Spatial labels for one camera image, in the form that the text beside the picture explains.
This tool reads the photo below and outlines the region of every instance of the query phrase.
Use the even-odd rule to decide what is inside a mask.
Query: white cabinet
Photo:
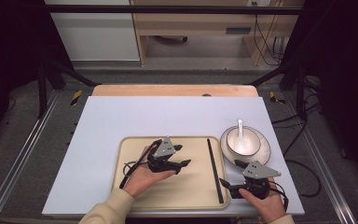
[[[128,0],[45,0],[47,5],[129,5]],[[71,61],[139,61],[132,15],[51,13]]]

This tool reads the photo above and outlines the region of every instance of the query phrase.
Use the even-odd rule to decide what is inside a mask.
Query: black pole
[[[95,6],[95,5],[26,5],[51,13],[156,13],[156,14],[240,14],[300,15],[314,13],[302,7],[214,7],[214,6]]]

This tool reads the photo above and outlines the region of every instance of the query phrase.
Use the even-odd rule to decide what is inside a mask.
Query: cabinet
[[[126,0],[45,0],[48,5],[129,5]],[[130,13],[51,13],[73,62],[139,61]]]
[[[303,0],[270,0],[268,7],[301,7]],[[131,0],[134,6],[224,6],[246,7],[247,0]],[[213,14],[133,14],[141,63],[145,62],[147,38],[151,35],[242,35],[254,65],[259,65],[267,46],[264,38],[290,36],[297,16]]]

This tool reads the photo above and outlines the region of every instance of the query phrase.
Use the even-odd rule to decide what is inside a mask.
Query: white plate
[[[260,140],[260,149],[253,155],[253,156],[243,156],[238,154],[237,152],[233,151],[227,143],[227,136],[228,134],[237,129],[238,127],[231,127],[222,134],[222,137],[220,139],[220,147],[222,148],[223,154],[226,156],[226,158],[231,161],[233,164],[235,164],[235,160],[240,160],[244,162],[251,162],[251,161],[259,161],[261,164],[266,164],[269,161],[269,156],[271,154],[271,149],[269,146],[269,141],[267,138],[258,130],[251,128],[251,127],[243,127],[246,129],[249,129],[253,131],[255,134],[257,134],[259,140]]]

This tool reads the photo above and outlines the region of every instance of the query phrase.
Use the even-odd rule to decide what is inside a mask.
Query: aluminum rail
[[[17,180],[20,177],[22,169],[28,161],[28,158],[30,157],[32,151],[34,150],[34,146],[36,145],[40,134],[43,132],[45,125],[48,122],[48,118],[50,117],[55,105],[57,104],[59,96],[59,91],[53,91],[49,99],[48,111],[45,113],[45,116],[43,118],[37,120],[30,135],[28,136],[28,139],[25,141],[25,144],[23,145],[19,156],[14,161],[10,171],[7,174],[7,177],[2,183],[0,187],[0,213],[11,191],[14,189],[14,186],[16,185]]]
[[[296,109],[294,107],[294,97],[291,93],[284,93],[285,98],[288,99],[288,103],[293,111],[296,113]],[[304,138],[306,144],[309,146],[308,150],[310,153],[310,157],[315,165],[315,169],[317,170],[322,183],[324,184],[324,189],[327,192],[327,195],[330,198],[330,201],[336,210],[337,216],[342,224],[356,224],[356,219],[351,212],[350,207],[348,206],[341,189],[339,188],[333,174],[330,172],[330,169],[327,166],[327,163],[324,161],[322,153],[320,149],[317,147],[317,144],[312,138],[310,130],[305,127],[304,129]]]

